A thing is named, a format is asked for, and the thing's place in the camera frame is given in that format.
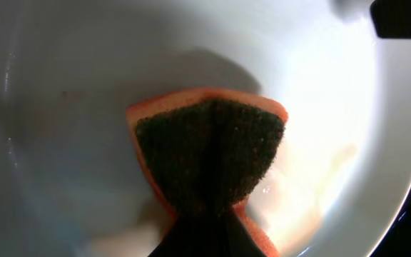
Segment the orange green scrub sponge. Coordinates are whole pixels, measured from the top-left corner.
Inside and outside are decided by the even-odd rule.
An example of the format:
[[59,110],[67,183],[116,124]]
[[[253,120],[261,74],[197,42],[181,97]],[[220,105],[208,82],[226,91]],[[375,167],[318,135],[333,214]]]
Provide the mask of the orange green scrub sponge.
[[132,104],[126,120],[141,169],[173,219],[165,235],[181,216],[235,211],[265,256],[278,254],[245,207],[283,138],[288,113],[280,103],[230,89],[188,89]]

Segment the light blue plate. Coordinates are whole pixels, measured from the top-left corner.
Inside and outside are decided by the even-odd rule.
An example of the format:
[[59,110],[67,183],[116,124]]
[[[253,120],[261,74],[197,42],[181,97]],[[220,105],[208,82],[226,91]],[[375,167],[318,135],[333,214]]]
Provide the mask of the light blue plate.
[[0,256],[147,256],[168,223],[125,110],[216,86],[289,119],[248,214],[282,256],[369,256],[411,188],[411,39],[369,1],[0,1]]

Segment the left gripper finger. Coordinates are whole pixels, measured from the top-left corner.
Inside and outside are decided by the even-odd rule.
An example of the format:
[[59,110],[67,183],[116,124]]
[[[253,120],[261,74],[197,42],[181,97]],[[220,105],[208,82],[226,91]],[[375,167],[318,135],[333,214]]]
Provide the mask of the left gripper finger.
[[148,257],[264,257],[235,211],[181,216]]

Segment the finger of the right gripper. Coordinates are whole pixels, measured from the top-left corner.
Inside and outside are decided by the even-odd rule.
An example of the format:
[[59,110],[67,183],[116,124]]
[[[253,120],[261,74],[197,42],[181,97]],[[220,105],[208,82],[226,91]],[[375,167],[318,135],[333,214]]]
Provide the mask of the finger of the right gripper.
[[411,0],[375,0],[370,15],[378,37],[411,39]]

